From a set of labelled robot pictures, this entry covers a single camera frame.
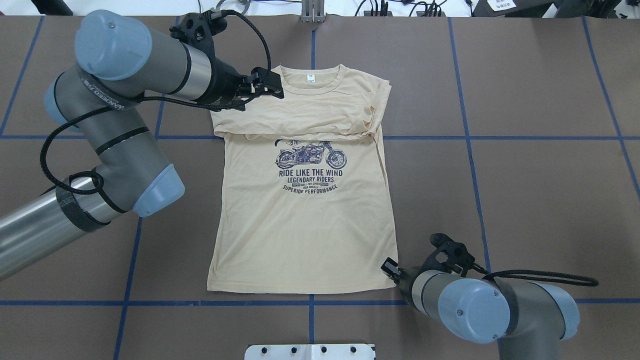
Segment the light blue joint cover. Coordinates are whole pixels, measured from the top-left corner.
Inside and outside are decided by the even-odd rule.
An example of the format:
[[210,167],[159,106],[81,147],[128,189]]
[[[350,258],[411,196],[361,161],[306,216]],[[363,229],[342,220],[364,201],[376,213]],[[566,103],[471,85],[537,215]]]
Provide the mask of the light blue joint cover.
[[509,304],[502,293],[477,279],[460,279],[447,285],[438,299],[442,323],[455,335],[488,344],[509,327]]
[[137,212],[141,218],[146,218],[164,209],[183,195],[184,185],[173,168],[173,164],[169,164],[140,195],[133,206],[133,211]]
[[76,33],[76,60],[90,74],[105,80],[123,80],[137,73],[151,54],[151,33],[142,22],[95,10]]
[[580,311],[578,311],[578,305],[575,304],[573,297],[554,285],[540,284],[533,281],[530,283],[543,288],[560,308],[564,318],[564,336],[560,340],[567,340],[573,337],[578,332],[578,325],[580,325]]
[[[47,114],[49,114],[49,117],[52,118],[53,121],[59,125],[64,125],[67,123],[67,120],[62,116],[60,109],[58,109],[58,104],[56,104],[56,82],[58,82],[58,80],[51,83],[51,86],[49,86],[49,89],[44,94],[44,108],[47,110]],[[76,133],[82,132],[82,130],[78,129],[77,126],[70,126],[68,129],[75,131]]]

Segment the white metal bracket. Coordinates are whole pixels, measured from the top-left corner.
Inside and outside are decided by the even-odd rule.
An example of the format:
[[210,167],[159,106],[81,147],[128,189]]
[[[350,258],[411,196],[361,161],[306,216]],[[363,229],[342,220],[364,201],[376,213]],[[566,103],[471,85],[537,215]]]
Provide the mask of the white metal bracket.
[[324,22],[324,0],[302,0],[302,22]]
[[376,360],[370,344],[252,345],[244,360]]

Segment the grid line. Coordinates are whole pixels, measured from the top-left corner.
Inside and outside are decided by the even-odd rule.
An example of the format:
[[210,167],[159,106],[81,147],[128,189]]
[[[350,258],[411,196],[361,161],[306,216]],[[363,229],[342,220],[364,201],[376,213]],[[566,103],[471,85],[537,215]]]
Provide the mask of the grid line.
[[142,218],[138,218],[138,226],[136,228],[136,238],[133,243],[133,251],[131,252],[131,262],[129,263],[129,275],[127,276],[127,287],[124,292],[124,300],[122,301],[122,312],[120,313],[120,323],[118,325],[118,335],[116,337],[116,345],[113,351],[113,360],[120,357],[120,347],[122,345],[122,337],[124,336],[124,325],[127,322],[127,310],[129,308],[129,295],[131,294],[131,285],[133,283],[133,273],[136,269],[136,258],[138,257],[138,246],[140,245],[140,234],[142,233]]
[[9,99],[9,104],[6,107],[6,112],[4,113],[4,119],[2,124],[0,125],[0,135],[4,133],[4,128],[6,127],[7,121],[9,121],[9,114],[11,113],[11,108],[13,107],[13,102],[15,101],[15,97],[18,95],[18,90],[20,90],[20,84],[22,83],[22,78],[24,77],[24,72],[27,70],[27,64],[31,59],[31,54],[33,54],[33,48],[36,46],[36,41],[38,40],[38,35],[40,34],[40,29],[42,29],[42,23],[44,22],[44,16],[40,17],[40,21],[38,21],[38,26],[36,27],[36,32],[33,34],[33,38],[31,39],[31,46],[29,46],[29,51],[27,52],[27,56],[24,59],[24,63],[22,64],[22,68],[20,69],[20,74],[18,75],[18,80],[15,82],[15,87],[13,88],[13,93],[11,94],[11,99]]
[[164,111],[164,100],[160,101],[160,107],[158,107],[158,116],[156,119],[156,132],[154,134],[154,138],[158,140],[160,137],[160,126],[162,126],[162,113]]
[[[316,68],[316,29],[311,31],[311,69]],[[314,294],[309,295],[309,343],[316,343],[316,308],[315,302],[316,296]]]
[[600,87],[602,88],[604,99],[607,102],[609,115],[611,116],[611,120],[613,121],[613,127],[615,127],[616,129],[616,134],[618,135],[618,141],[620,141],[620,147],[622,148],[622,153],[625,157],[625,162],[627,163],[629,174],[631,175],[631,181],[633,182],[634,188],[636,189],[636,195],[638,199],[640,199],[640,186],[638,186],[636,173],[634,172],[634,168],[631,165],[631,159],[629,158],[629,154],[627,153],[627,147],[625,146],[625,141],[622,137],[622,132],[620,131],[620,125],[618,124],[618,120],[616,119],[616,114],[613,111],[613,106],[611,105],[611,99],[609,98],[607,87],[604,85],[604,80],[602,79],[602,74],[600,73],[600,67],[598,66],[598,60],[596,59],[596,54],[593,51],[593,44],[591,43],[591,35],[589,34],[589,26],[587,25],[587,18],[585,16],[582,17],[582,26],[584,27],[584,34],[587,38],[587,45],[589,46],[589,52],[591,53],[591,60],[593,61],[593,67],[596,70],[596,75],[598,76],[598,81],[600,82]]
[[[640,298],[574,300],[578,304],[640,304]],[[0,300],[0,306],[243,307],[309,306],[310,303],[310,300]],[[408,304],[403,300],[314,300],[313,306],[408,306]]]
[[462,81],[460,79],[460,68],[458,67],[458,54],[456,53],[456,40],[453,34],[453,23],[450,17],[447,18],[449,23],[449,36],[451,38],[451,52],[453,53],[453,66],[456,70],[456,82],[458,83],[458,97],[460,98],[460,111],[462,112],[462,124],[465,128],[465,140],[467,142],[467,154],[469,157],[469,166],[471,167],[471,180],[474,185],[474,195],[476,197],[476,210],[480,220],[480,230],[482,243],[484,247],[484,264],[487,271],[491,272],[491,260],[489,258],[489,246],[486,243],[486,231],[484,230],[484,217],[482,214],[482,204],[480,203],[480,191],[478,190],[478,182],[476,177],[476,165],[474,163],[473,150],[471,148],[471,135],[469,134],[469,126],[467,122],[467,110],[465,108],[465,98],[462,92]]
[[[48,135],[0,135],[0,140],[45,140]],[[464,135],[385,135],[384,140],[466,140]],[[524,136],[524,135],[470,135],[471,140],[562,140],[562,141],[638,141],[640,136]],[[56,140],[85,140],[83,135],[58,135]],[[224,140],[216,135],[158,135],[157,140]]]

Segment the black velcro strap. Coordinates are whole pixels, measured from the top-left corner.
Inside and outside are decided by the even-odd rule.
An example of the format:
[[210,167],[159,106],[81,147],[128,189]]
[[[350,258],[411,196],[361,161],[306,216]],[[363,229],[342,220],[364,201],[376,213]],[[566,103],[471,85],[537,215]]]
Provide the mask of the black velcro strap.
[[127,110],[134,108],[140,103],[137,100],[145,95],[145,93],[142,92],[132,99],[124,97],[111,91],[111,89],[103,84],[100,79],[84,71],[78,63],[76,63],[76,71],[84,87],[114,110]]
[[133,129],[131,131],[127,131],[126,133],[120,135],[120,136],[116,136],[113,139],[107,141],[106,143],[98,146],[98,148],[95,150],[95,153],[100,155],[102,154],[106,149],[123,142],[126,139],[132,138],[138,134],[142,134],[142,133],[146,133],[149,131],[149,128],[146,126],[143,127],[139,127],[137,129]]
[[[69,178],[65,179],[65,183],[70,184]],[[99,222],[91,214],[83,211],[74,194],[64,189],[56,188],[56,200],[67,219],[86,233],[92,233],[111,223]]]

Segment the motorcycle graphic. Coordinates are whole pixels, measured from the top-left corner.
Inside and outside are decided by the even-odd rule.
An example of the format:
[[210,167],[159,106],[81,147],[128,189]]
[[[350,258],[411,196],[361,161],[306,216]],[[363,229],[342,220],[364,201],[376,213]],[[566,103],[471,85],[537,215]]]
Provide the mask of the motorcycle graphic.
[[325,150],[329,150],[329,154],[326,156],[326,163],[330,167],[337,170],[347,165],[347,156],[344,152],[334,149],[331,146],[331,142],[325,141],[310,142],[307,145],[294,147],[293,149],[280,150],[276,165],[279,168],[291,168],[296,165],[320,164]]

